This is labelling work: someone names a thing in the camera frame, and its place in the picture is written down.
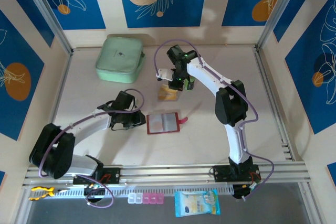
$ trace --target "white table surface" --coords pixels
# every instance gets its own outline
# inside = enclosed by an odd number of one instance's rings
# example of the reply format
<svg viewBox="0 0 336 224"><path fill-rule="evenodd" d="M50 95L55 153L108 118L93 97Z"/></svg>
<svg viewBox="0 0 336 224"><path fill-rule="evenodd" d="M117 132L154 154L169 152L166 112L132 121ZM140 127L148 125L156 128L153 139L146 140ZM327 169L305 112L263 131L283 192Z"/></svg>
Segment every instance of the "white table surface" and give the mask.
<svg viewBox="0 0 336 224"><path fill-rule="evenodd" d="M72 57L55 123L71 123L92 113L95 108L114 100L119 91L136 88L145 95L142 112L178 112L189 117L177 133L147 135L146 125L127 131L110 129L97 132L76 147L74 154L97 157L105 165L208 164L228 161L229 146L225 128L215 116L215 97L196 80L193 91L183 91L176 102L159 102L153 67L156 47L145 47L146 62L135 83L102 81L97 77L95 61L100 49L76 50ZM172 68L164 47L159 51L158 67ZM232 80L241 80L248 99L256 107L260 120L246 125L249 151L273 161L285 161L274 117L257 68L248 47L199 46L205 61ZM254 115L251 110L247 118Z"/></svg>

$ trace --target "purple cable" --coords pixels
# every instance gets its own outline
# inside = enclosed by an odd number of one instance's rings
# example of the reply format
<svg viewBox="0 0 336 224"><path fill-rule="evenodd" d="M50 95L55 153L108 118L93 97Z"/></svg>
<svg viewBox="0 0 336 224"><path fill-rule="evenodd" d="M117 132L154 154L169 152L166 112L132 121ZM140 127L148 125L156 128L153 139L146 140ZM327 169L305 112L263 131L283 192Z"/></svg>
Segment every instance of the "purple cable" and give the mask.
<svg viewBox="0 0 336 224"><path fill-rule="evenodd" d="M198 57L198 60L200 62L200 64L202 65L202 67L208 71L210 74L212 74L216 79L218 79L222 84L224 85L227 85L229 88L231 88L233 91L235 91L248 105L249 107L252 109L252 111L254 112L254 115L255 115L255 119L252 119L252 120L247 120L247 121L243 121L240 125L239 125L239 135L240 135L240 142L241 142L241 145L244 149L244 151L252 156L252 157L255 157L255 158L260 158L262 160L265 160L267 162L269 162L271 165L272 165L272 169L270 171L270 173L268 174L268 176L260 183L260 185L254 189L252 192L255 192L259 187L261 187L262 185L264 185L266 183L266 181L272 176L273 172L274 172L274 163L267 159L267 158L264 158L264 157L260 157L260 156L257 156L257 155L254 155L254 154L251 154L250 152L248 152L246 146L245 146L245 143L244 143L244 135L243 135L243 126L247 123L253 123L253 122L257 122L259 120L259 115L258 115L258 112L257 110L254 108L254 106L251 104L251 102L246 98L246 96L244 96L239 90L237 90L235 87L233 87L230 83L227 83L226 81L224 80L221 80L221 77L218 76L214 71L212 71L210 68L208 68L207 66L204 65L204 63L202 62L202 59L201 59L201 55L200 53L198 52L197 48L189 41L185 40L185 39L170 39L170 40L167 40L166 42L164 42L163 44L161 44L157 50L155 51L155 54L154 54L154 67L155 67L155 71L156 71L156 74L159 75L159 71L158 71L158 67L156 66L156 55L158 54L157 52L160 50L160 48L162 48L164 45L166 45L167 43L169 42L172 42L172 41L182 41L182 42L185 42L187 44L189 44L196 52L197 54L197 57ZM251 196L251 194L253 193L250 193L248 196L245 197L245 199L249 198Z"/></svg>
<svg viewBox="0 0 336 224"><path fill-rule="evenodd" d="M142 94L139 90L137 90L137 89L126 89L125 92L127 92L127 91L135 91L135 92L137 92L137 93L140 94L140 96L141 96L141 98L142 98L142 103L141 103L141 105L140 105L138 108L136 108L135 110L131 110L131 111L111 110L111 111L100 112L100 113L97 113L97 114L92 114L92 115L89 115L89 116L87 116L86 118L83 118L83 119L81 119L81 120L79 120L79 121L73 123L72 125L70 125L70 126L64 128L64 129L63 129L63 130L62 130L62 131L61 131L61 132L54 138L54 140L50 143L50 145L48 146L46 152L44 153L43 158L42 158L42 160L41 160L41 163L40 163L40 165L39 165L39 167L38 167L38 175L39 175L39 177L41 177L41 178L43 178L43 177L48 177L47 174L46 174L46 175L43 175L43 174L42 174L43 166L44 166L44 163L45 163L45 161L46 161L46 159L47 159L47 156L48 156L50 150L52 149L52 146L58 141L58 139L59 139L65 132L67 132L69 129L71 129L72 127L75 127L75 126L77 126L78 124L81 124L81 123L83 123L83 122L85 122L85 121L87 121L87 120L89 120L89 119L91 119L91 118L95 118L96 116L105 115L105 114L108 114L108 113L111 113L111 112L113 112L113 113L125 113L125 114L127 114L127 113L134 113L134 112L136 112L136 111L141 110L141 108L143 107L143 105L144 105L144 103L145 103L145 97L143 96L143 94Z"/></svg>
<svg viewBox="0 0 336 224"><path fill-rule="evenodd" d="M103 188L105 188L105 190L107 190L107 191L110 193L110 195L111 195L111 197L112 197L111 202L110 202L108 205L105 205L105 206L97 206L97 205L94 205L94 204L92 204L92 203L89 201L89 196L92 194L93 191L95 191L95 190L99 190L99 189L101 189L101 188L94 189L94 190L92 190L90 193L88 193L87 196L85 197L85 200L87 201L87 203L88 203L89 206L91 206L91 207L96 207L96 208L108 208L108 207L110 207L110 206L113 205L113 202L114 202L113 192L112 192L106 185L104 185L103 183L99 182L98 180L95 180L94 178L91 178L91 177L86 176L86 175L77 175L77 176L82 177L82 178L85 178L85 179L87 179L87 180L90 180L90 181L92 181L92 182L94 182L94 183L96 183L96 184L102 186Z"/></svg>

